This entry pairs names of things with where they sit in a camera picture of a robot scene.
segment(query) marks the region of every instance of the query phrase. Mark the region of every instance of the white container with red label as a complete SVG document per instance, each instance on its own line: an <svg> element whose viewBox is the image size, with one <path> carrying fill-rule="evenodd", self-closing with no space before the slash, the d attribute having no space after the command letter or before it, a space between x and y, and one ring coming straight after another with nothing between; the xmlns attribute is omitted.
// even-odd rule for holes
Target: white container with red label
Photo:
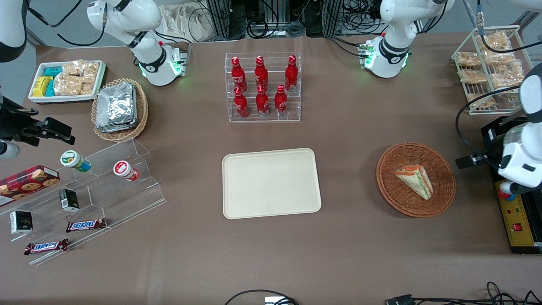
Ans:
<svg viewBox="0 0 542 305"><path fill-rule="evenodd" d="M128 181L135 181L139 177L139 171L132 168L128 161L119 161L113 166L113 172L115 175L125 178Z"/></svg>

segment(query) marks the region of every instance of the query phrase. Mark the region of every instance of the cookie box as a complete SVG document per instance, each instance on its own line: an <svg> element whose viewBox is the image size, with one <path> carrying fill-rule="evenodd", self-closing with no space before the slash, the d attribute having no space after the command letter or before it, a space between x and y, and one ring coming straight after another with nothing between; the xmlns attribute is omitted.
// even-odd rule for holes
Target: cookie box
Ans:
<svg viewBox="0 0 542 305"><path fill-rule="evenodd" d="M36 165L0 180L0 207L60 181L57 171Z"/></svg>
<svg viewBox="0 0 542 305"><path fill-rule="evenodd" d="M102 85L105 82L105 74L106 74L107 67L106 67L106 64L101 60L87 60L87 61L97 62L100 64L100 67L98 68L98 75L96 76L96 80L94 81L94 87L92 89L91 94L86 94L84 96L54 96L54 97L32 96L32 89L34 88L34 86L36 86L37 78L44 75L43 71L45 70L45 68L59 67L59 66L63 66L65 63L69 63L69 61L44 62L44 63L41 63L37 68L36 75L34 75L34 81L32 82L32 85L30 86L28 99L35 102L36 104L68 104L68 103L92 102L94 100L94 97L98 95L99 89L102 87Z"/></svg>

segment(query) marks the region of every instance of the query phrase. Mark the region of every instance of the brown tablecloth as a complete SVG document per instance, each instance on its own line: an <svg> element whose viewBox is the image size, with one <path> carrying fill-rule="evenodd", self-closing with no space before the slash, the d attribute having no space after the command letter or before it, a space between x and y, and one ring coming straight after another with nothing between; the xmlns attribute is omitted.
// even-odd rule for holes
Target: brown tablecloth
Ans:
<svg viewBox="0 0 542 305"><path fill-rule="evenodd" d="M4 304L223 304L246 289L273 289L304 304L381 304L385 298L483 297L487 281L524 295L542 282L541 258L509 253L487 167L457 170L457 196L431 219L390 207L375 180L389 146L427 144L450 163L471 153L454 130L465 97L449 57L467 33L420 35L395 78L362 71L325 39L269 39L193 46L186 77L154 87L126 47L38 47L38 62L100 59L108 80L132 78L149 100L138 138L167 203L41 266L0 230L0 302ZM367 37L353 37L365 41ZM303 56L300 123L231 124L226 113L226 52ZM93 134L90 104L26 107L73 127L73 146L91 154L112 143ZM495 117L464 115L462 130ZM228 220L222 214L222 158L231 153L314 150L322 209L313 214ZM1 161L0 176L35 164L60 167L72 148L42 140ZM236 304L262 304L263 295Z"/></svg>

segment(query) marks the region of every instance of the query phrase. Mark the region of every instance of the small black box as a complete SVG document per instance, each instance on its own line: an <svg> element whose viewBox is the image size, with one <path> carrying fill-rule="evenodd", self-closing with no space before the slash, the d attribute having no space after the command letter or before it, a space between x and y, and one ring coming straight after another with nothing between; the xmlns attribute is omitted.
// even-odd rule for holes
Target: small black box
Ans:
<svg viewBox="0 0 542 305"><path fill-rule="evenodd" d="M32 232L32 214L27 211L13 211L9 214L11 234Z"/></svg>
<svg viewBox="0 0 542 305"><path fill-rule="evenodd" d="M69 189L63 189L59 192L60 203L62 204L62 209L68 212L77 212L79 211L79 202L77 201L77 194Z"/></svg>

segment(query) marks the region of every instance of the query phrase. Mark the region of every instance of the white container with green label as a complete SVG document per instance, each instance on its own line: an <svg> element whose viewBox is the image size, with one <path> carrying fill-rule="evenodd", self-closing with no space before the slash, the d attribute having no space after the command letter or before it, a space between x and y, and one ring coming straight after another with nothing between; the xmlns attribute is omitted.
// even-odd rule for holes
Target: white container with green label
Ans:
<svg viewBox="0 0 542 305"><path fill-rule="evenodd" d="M63 153L60 157L60 163L66 167L73 167L82 173L88 171L92 165L89 160L75 150L68 150Z"/></svg>

